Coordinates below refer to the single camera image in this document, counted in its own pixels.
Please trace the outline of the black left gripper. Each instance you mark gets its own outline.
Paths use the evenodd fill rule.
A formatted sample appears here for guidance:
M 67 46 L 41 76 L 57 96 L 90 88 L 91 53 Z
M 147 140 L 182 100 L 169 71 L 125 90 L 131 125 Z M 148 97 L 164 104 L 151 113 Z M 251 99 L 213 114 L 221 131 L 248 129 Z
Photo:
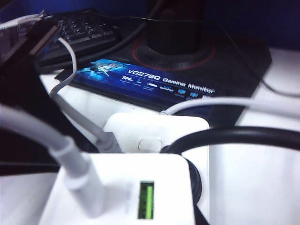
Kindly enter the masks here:
M 8 59 L 17 51 L 44 57 L 59 39 L 57 25 L 17 25 L 0 29 L 0 58 Z M 39 74 L 28 61 L 14 62 L 0 72 L 0 101 L 16 109 L 30 113 L 51 125 L 62 134 L 74 139 L 83 151 L 98 150 L 67 119 L 50 99 Z M 4 162 L 54 163 L 47 149 L 16 133 L 1 130 L 0 159 Z

